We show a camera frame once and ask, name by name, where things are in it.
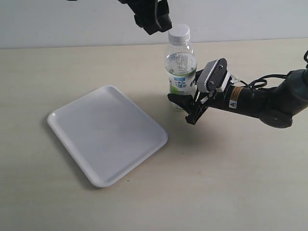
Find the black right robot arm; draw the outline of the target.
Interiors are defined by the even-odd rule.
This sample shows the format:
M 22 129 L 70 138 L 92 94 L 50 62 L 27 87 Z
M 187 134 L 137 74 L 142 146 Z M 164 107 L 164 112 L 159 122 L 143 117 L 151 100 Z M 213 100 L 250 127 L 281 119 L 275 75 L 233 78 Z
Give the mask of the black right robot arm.
M 288 128 L 293 116 L 308 107 L 308 71 L 266 75 L 239 87 L 228 83 L 223 92 L 197 93 L 196 97 L 168 94 L 168 99 L 186 113 L 186 122 L 196 124 L 208 108 L 257 118 L 274 128 Z

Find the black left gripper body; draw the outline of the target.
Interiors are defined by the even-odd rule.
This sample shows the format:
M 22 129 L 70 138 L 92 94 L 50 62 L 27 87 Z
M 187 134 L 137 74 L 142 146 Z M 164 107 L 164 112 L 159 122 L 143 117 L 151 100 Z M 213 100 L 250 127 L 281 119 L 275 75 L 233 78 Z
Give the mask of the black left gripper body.
M 169 14 L 167 0 L 119 0 L 119 2 L 128 5 L 142 22 L 157 20 L 158 16 Z

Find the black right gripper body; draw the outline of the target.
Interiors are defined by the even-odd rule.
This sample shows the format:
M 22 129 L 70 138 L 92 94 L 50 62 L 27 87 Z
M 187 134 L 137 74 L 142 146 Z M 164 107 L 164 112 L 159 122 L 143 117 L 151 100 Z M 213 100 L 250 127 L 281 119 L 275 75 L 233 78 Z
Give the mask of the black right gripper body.
M 193 100 L 191 106 L 191 112 L 185 117 L 186 122 L 191 125 L 195 125 L 198 119 L 208 109 L 210 104 L 213 102 L 215 93 L 203 93 L 199 92 L 196 94 L 196 99 Z

